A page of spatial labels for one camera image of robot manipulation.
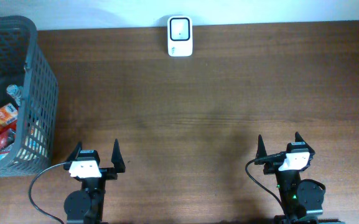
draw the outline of wood grain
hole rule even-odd
[[[247,178],[258,134],[268,153],[299,131],[302,173],[324,183],[324,218],[359,223],[359,21],[194,27],[194,53],[166,53],[164,28],[39,32],[59,83],[53,163],[82,140],[127,172],[106,184],[110,223],[248,222],[280,214]],[[274,192],[274,176],[251,173]],[[32,177],[0,179],[0,223],[54,223],[27,199]],[[63,219],[80,184],[57,169],[35,185]]]

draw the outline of white wall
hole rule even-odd
[[[22,15],[39,30],[359,20],[359,0],[0,0],[0,16]]]

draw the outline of gray plastic basket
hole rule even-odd
[[[13,149],[0,161],[0,177],[31,175],[50,165],[58,84],[26,17],[0,17],[0,106],[10,84],[23,86]]]

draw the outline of orange snack bag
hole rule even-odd
[[[0,108],[0,128],[7,126],[17,120],[18,112],[12,103]]]

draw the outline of white device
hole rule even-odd
[[[279,171],[301,170],[309,161],[309,152],[286,153],[286,159],[279,167]]]
[[[71,177],[79,177],[81,179],[102,176],[95,160],[73,161],[68,171]]]
[[[167,22],[168,54],[186,57],[193,53],[193,28],[189,16],[172,16]]]

